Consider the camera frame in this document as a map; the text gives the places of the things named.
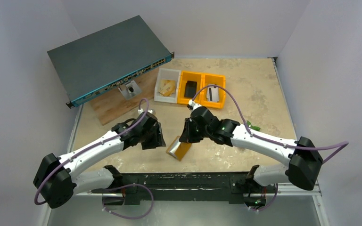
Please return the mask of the yellow leather card holder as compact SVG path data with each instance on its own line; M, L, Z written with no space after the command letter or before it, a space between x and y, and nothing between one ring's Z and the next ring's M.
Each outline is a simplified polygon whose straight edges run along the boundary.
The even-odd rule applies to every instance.
M180 141L180 136L177 136L175 140L167 148L166 153L178 161L181 161L192 144L184 143Z

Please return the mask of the gold cards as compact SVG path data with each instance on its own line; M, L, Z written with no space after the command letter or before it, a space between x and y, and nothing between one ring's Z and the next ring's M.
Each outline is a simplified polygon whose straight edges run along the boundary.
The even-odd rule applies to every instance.
M176 81L161 80L159 83L159 94L164 97L169 97L176 92Z

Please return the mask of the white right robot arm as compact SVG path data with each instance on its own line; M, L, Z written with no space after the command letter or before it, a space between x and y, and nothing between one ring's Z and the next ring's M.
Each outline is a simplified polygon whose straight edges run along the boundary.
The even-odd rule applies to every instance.
M251 168L246 178L250 191L288 182L306 191L314 189L323 159L317 151L307 150L313 146L310 139L300 137L295 141L253 132L237 121L219 120L199 104L187 107L191 114L184 121L180 142L193 144L208 138L218 145L249 149L278 161L276 165Z

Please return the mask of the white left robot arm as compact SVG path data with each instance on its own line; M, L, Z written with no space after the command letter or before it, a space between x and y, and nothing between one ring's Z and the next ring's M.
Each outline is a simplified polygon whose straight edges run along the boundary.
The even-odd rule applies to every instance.
M94 142L71 153L43 157L33 180L37 193L34 202L55 209L78 193L107 189L120 190L122 180L113 174L114 168L104 167L96 172L86 170L115 153L141 144L143 150L164 147L161 124L150 112L142 112L136 119L117 123Z

